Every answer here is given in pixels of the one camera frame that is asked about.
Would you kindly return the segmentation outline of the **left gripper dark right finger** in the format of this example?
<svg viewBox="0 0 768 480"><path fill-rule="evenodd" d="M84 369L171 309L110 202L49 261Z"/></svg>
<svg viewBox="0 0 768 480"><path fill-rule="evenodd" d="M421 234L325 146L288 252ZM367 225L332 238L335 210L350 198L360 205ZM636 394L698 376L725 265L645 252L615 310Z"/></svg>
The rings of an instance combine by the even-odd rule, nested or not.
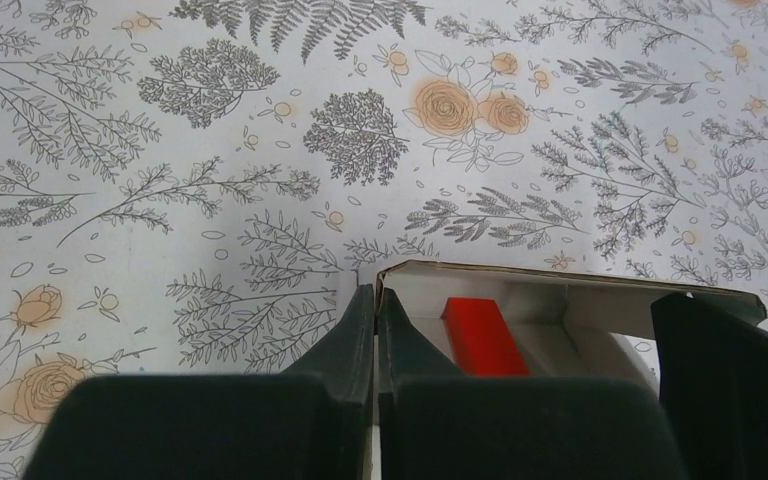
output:
<svg viewBox="0 0 768 480"><path fill-rule="evenodd" d="M390 289L378 322L386 479L683 479L662 408L630 382L477 377L416 327Z"/></svg>

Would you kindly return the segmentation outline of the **red rectangular block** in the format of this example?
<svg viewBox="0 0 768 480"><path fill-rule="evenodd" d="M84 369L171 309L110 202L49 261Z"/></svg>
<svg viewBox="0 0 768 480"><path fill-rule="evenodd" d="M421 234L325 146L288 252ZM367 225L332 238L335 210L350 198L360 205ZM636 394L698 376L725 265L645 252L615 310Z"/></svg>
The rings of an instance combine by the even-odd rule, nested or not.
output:
<svg viewBox="0 0 768 480"><path fill-rule="evenodd" d="M492 299L451 297L443 321L455 363L479 377L527 377L530 369Z"/></svg>

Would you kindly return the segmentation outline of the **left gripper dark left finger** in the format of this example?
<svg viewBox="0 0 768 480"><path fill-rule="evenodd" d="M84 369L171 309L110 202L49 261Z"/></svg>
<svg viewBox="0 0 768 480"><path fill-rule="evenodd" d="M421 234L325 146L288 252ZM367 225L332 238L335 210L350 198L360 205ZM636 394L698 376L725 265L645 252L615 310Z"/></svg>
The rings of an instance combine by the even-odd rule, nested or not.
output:
<svg viewBox="0 0 768 480"><path fill-rule="evenodd" d="M117 375L57 407L28 479L365 479L374 290L278 374Z"/></svg>

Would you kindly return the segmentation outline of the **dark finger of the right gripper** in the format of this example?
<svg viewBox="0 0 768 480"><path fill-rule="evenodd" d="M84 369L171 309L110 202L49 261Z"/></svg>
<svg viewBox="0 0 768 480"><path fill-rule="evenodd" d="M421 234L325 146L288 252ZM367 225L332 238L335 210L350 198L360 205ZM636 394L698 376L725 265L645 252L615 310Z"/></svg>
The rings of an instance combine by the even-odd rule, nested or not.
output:
<svg viewBox="0 0 768 480"><path fill-rule="evenodd" d="M768 331L671 294L651 306L660 403L692 479L768 479Z"/></svg>

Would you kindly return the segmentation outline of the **floral patterned table cloth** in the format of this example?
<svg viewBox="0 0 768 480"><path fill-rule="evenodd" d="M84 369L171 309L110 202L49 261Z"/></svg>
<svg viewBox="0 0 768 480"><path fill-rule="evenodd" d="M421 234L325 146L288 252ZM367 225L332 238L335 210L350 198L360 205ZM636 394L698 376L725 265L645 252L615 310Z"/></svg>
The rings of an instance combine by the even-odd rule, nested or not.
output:
<svg viewBox="0 0 768 480"><path fill-rule="evenodd" d="M768 1L0 1L0 479L78 381L280 371L414 257L768 308Z"/></svg>

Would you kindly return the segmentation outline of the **white cardboard paper box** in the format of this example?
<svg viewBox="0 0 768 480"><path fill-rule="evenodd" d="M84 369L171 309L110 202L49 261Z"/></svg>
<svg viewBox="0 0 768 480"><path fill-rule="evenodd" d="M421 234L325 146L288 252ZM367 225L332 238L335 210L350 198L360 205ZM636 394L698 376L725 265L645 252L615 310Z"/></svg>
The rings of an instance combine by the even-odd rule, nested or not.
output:
<svg viewBox="0 0 768 480"><path fill-rule="evenodd" d="M453 361L447 300L492 299L532 374L628 380L658 395L654 302L686 295L760 329L768 316L758 296L736 290L493 265L383 260L360 268L357 279L393 290L415 327Z"/></svg>

